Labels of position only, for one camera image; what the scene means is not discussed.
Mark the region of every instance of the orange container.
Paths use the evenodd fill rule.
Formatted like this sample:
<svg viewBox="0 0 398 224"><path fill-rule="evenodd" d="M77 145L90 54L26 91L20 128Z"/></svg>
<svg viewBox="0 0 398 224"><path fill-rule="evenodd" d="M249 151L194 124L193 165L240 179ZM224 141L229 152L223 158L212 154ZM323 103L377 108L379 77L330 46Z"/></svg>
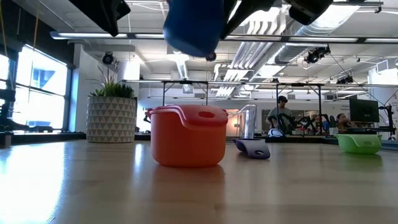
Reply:
<svg viewBox="0 0 398 224"><path fill-rule="evenodd" d="M164 166L206 167L224 158L228 114L216 106L171 105L149 109L150 144Z"/></svg>

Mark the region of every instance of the window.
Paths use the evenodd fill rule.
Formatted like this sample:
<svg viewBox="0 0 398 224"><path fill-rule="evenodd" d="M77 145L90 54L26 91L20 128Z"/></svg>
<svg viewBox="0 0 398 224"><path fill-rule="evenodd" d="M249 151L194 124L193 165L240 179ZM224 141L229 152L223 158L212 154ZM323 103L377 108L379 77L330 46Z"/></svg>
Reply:
<svg viewBox="0 0 398 224"><path fill-rule="evenodd" d="M68 68L42 52L19 53L13 120L29 126L63 127Z"/></svg>
<svg viewBox="0 0 398 224"><path fill-rule="evenodd" d="M0 79L7 80L8 68L9 68L9 59L6 56L0 55Z"/></svg>
<svg viewBox="0 0 398 224"><path fill-rule="evenodd" d="M0 55L0 89L7 88L5 80L8 78L9 59L6 56ZM0 105L4 104L4 100L0 99Z"/></svg>

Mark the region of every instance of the cable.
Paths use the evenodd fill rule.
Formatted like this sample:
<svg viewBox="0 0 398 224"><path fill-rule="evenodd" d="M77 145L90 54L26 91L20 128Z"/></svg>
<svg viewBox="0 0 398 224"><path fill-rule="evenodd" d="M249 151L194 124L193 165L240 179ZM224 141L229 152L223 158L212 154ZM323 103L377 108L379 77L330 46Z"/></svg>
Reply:
<svg viewBox="0 0 398 224"><path fill-rule="evenodd" d="M337 65L345 72L345 74L347 74L348 76L351 76L351 75L340 65L340 63L338 63L338 61L334 58L334 56L333 56L332 54L330 54L330 56L331 56L331 57L333 58L333 60L337 63ZM359 85L359 87L361 87L367 94L369 94L371 97L373 97L373 98L374 98L375 100L377 100L379 103L381 103L381 105L383 105L383 106L386 105L386 103L383 103L383 102L381 102L380 100L378 100L376 97L374 97L374 96L369 92L369 90L363 88L363 86L361 86L357 81L355 81L354 79L353 79L353 81L354 81L357 85Z"/></svg>
<svg viewBox="0 0 398 224"><path fill-rule="evenodd" d="M395 93L393 93L392 96L391 96L390 98L388 98L388 100L386 101L386 103L384 103L383 105L385 106L385 105L388 103L388 101L390 101L391 98L393 98L393 97L395 96L395 94L396 94L397 92L398 92L398 90L397 90Z"/></svg>
<svg viewBox="0 0 398 224"><path fill-rule="evenodd" d="M351 76L351 75L340 65L340 63L338 63L338 61L334 58L334 56L333 56L332 54L330 54L330 56L331 56L331 57L333 58L333 60L337 63L337 65L345 72L345 74L347 74L348 76ZM371 97L373 97L375 100L377 100L379 103L381 103L381 105L384 106L384 103L381 102L380 100L378 100L378 99L377 99L376 97L374 97L372 94L370 94L369 90L363 88L363 86L361 86L361 85L360 85L357 81L355 81L354 79L353 79L353 81L354 81L357 85L359 85L359 87L361 87L366 93L368 93Z"/></svg>

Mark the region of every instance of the computer monitor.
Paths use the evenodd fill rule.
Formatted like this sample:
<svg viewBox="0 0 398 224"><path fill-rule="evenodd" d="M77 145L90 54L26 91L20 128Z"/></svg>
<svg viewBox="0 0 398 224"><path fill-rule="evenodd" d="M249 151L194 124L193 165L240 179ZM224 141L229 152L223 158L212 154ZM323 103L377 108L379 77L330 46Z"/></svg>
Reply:
<svg viewBox="0 0 398 224"><path fill-rule="evenodd" d="M352 121L380 122L379 103L377 101L349 99L349 113Z"/></svg>

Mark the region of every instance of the wooden table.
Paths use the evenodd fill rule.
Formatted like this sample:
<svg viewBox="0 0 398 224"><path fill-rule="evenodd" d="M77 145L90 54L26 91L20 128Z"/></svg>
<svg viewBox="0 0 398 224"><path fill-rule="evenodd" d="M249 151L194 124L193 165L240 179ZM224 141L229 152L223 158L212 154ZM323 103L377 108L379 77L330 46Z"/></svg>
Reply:
<svg viewBox="0 0 398 224"><path fill-rule="evenodd" d="M227 145L219 166L159 166L149 142L0 150L0 223L397 223L398 154L269 144L268 161Z"/></svg>

